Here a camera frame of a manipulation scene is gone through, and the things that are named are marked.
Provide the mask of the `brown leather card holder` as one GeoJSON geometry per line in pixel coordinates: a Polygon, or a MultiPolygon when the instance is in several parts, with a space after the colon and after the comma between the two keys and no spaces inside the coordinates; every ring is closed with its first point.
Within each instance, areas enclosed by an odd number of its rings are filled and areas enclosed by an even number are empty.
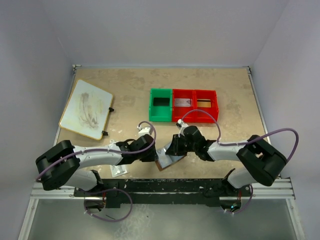
{"type": "Polygon", "coordinates": [[[186,157],[186,155],[168,155],[166,154],[166,151],[167,150],[164,147],[156,150],[157,160],[155,161],[155,164],[159,171],[163,171],[164,169],[170,167],[171,165],[179,162],[180,160],[186,157]]]}

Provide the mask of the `white credit card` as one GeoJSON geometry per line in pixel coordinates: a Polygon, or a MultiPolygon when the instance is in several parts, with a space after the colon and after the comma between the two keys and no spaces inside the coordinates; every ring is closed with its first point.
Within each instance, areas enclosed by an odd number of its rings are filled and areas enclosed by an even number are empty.
{"type": "Polygon", "coordinates": [[[170,166],[173,163],[171,157],[166,154],[166,149],[164,147],[158,149],[156,152],[158,155],[158,164],[162,169],[170,166]]]}

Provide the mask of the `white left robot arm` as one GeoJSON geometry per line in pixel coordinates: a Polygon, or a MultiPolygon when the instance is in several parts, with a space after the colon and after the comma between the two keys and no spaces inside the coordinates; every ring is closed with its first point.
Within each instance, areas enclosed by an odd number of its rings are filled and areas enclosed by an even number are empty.
{"type": "Polygon", "coordinates": [[[98,196],[103,191],[102,180],[97,171],[84,168],[130,165],[137,160],[154,162],[158,159],[155,145],[156,137],[149,134],[98,148],[76,146],[70,140],[63,140],[35,160],[38,170],[35,181],[42,183],[45,191],[72,186],[98,196]]]}

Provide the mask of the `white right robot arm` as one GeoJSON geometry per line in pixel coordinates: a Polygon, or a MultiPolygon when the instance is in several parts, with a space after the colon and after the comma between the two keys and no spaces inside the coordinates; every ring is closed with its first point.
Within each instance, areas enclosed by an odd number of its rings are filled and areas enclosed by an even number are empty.
{"type": "Polygon", "coordinates": [[[173,157],[185,156],[190,152],[203,161],[242,163],[243,168],[230,170],[223,179],[222,190],[228,196],[253,183],[270,187],[287,164],[286,157],[258,135],[252,135],[241,143],[219,143],[206,139],[194,125],[186,127],[182,134],[173,135],[165,150],[166,155],[173,157]]]}

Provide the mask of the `silver card in bin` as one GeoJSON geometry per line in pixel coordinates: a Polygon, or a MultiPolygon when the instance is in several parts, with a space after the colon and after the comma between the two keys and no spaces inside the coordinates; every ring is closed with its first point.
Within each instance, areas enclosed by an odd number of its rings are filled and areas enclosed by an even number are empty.
{"type": "Polygon", "coordinates": [[[174,99],[175,107],[192,107],[193,101],[191,98],[175,98],[174,99]]]}

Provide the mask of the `black card in bin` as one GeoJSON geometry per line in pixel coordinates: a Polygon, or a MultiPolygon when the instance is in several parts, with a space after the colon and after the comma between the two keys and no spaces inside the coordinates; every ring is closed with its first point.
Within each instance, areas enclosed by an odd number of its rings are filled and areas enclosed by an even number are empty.
{"type": "Polygon", "coordinates": [[[171,99],[169,97],[155,97],[153,98],[153,106],[155,107],[167,107],[170,106],[171,99]]]}

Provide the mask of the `gold card in bin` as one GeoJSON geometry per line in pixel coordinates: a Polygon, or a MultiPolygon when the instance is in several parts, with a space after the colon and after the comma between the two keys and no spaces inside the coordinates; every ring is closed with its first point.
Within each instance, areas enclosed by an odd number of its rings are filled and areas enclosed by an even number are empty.
{"type": "Polygon", "coordinates": [[[198,99],[197,100],[197,107],[198,108],[211,108],[212,103],[210,99],[198,99]]]}

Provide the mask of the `clear plastic packet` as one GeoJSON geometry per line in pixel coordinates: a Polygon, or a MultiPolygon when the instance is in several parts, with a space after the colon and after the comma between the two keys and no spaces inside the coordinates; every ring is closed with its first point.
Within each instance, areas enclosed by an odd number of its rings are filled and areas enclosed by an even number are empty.
{"type": "Polygon", "coordinates": [[[126,165],[111,165],[110,171],[113,178],[120,177],[128,173],[126,165]]]}

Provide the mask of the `green plastic bin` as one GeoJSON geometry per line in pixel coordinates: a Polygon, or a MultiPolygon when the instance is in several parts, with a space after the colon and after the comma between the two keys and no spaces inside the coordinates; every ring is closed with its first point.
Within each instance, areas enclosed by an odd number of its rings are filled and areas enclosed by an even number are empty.
{"type": "Polygon", "coordinates": [[[171,88],[151,88],[149,98],[149,121],[171,122],[173,90],[171,88]]]}

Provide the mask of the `red bin right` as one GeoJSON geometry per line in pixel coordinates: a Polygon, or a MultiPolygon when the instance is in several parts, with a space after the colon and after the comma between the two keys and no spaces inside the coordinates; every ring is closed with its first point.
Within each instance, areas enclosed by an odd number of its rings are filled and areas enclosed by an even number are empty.
{"type": "Polygon", "coordinates": [[[196,111],[195,122],[196,123],[214,123],[212,118],[206,113],[210,114],[216,121],[219,117],[218,98],[215,90],[195,90],[196,99],[196,111]]]}

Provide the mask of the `white board yellow rim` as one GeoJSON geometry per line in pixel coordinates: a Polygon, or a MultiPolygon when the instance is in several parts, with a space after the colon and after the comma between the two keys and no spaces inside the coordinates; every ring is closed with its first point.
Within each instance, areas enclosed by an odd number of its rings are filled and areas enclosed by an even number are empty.
{"type": "Polygon", "coordinates": [[[108,115],[112,112],[113,98],[111,93],[87,81],[76,80],[60,118],[60,128],[101,140],[108,115]]]}

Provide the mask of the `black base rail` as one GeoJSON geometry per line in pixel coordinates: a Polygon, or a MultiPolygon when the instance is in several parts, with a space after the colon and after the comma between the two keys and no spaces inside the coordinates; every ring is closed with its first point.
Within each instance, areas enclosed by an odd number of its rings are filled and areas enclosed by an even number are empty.
{"type": "Polygon", "coordinates": [[[75,189],[75,197],[90,203],[103,198],[106,208],[122,204],[204,205],[241,207],[241,197],[250,196],[250,186],[239,189],[225,184],[223,178],[189,179],[102,179],[102,184],[85,192],[75,189]]]}

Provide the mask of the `metal corner bracket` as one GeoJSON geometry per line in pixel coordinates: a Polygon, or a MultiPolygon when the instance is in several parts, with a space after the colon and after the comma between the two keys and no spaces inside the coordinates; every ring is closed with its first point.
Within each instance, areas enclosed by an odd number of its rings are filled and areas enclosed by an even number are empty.
{"type": "Polygon", "coordinates": [[[72,74],[75,75],[77,70],[81,67],[81,64],[73,64],[72,65],[72,74]]]}

